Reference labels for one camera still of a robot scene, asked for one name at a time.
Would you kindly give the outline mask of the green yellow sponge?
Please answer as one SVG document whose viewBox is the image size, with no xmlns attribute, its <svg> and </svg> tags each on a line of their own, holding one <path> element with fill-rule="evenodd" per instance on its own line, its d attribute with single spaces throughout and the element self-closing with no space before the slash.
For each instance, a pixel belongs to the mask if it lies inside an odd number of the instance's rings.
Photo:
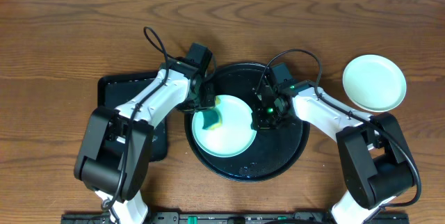
<svg viewBox="0 0 445 224">
<path fill-rule="evenodd" d="M 216 97 L 215 106 L 211 109 L 207 109 L 202 112 L 203 117 L 203 130 L 212 130 L 222 124 L 220 111 L 218 110 L 218 105 L 220 104 L 219 96 Z"/>
</svg>

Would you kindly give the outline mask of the mint green plate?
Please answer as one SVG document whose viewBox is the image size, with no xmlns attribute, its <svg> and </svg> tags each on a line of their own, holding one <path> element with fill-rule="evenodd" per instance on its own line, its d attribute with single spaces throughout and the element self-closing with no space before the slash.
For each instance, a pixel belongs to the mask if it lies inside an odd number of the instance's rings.
<svg viewBox="0 0 445 224">
<path fill-rule="evenodd" d="M 218 95 L 214 111 L 219 121 L 209 129 L 204 128 L 204 111 L 192 117 L 192 136 L 207 154 L 228 158 L 246 151 L 253 143 L 257 131 L 252 128 L 252 109 L 232 95 Z"/>
<path fill-rule="evenodd" d="M 376 54 L 351 60 L 343 71 L 342 85 L 354 104 L 372 112 L 396 108 L 407 92 L 406 78 L 399 66 Z"/>
</svg>

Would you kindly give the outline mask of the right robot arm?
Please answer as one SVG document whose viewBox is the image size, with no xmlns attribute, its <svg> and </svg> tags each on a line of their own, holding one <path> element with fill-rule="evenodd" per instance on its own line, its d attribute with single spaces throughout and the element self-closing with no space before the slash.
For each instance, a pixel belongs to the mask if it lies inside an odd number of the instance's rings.
<svg viewBox="0 0 445 224">
<path fill-rule="evenodd" d="M 346 193 L 330 210 L 334 223 L 368 223 L 410 188 L 421 193 L 419 171 L 397 119 L 372 115 L 330 97 L 317 81 L 296 81 L 283 63 L 267 65 L 255 94 L 267 124 L 307 122 L 337 144 Z"/>
</svg>

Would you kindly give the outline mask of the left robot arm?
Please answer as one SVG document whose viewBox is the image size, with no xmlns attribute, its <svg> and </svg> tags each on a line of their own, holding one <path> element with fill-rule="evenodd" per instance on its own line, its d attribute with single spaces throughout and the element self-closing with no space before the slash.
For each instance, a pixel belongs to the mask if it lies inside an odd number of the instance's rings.
<svg viewBox="0 0 445 224">
<path fill-rule="evenodd" d="M 213 54 L 194 43 L 183 58 L 167 58 L 155 79 L 114 109 L 91 114 L 74 165 L 74 176 L 101 199 L 114 223 L 143 223 L 149 208 L 140 188 L 147 174 L 155 128 L 174 108 L 184 113 L 216 105 L 206 81 Z"/>
</svg>

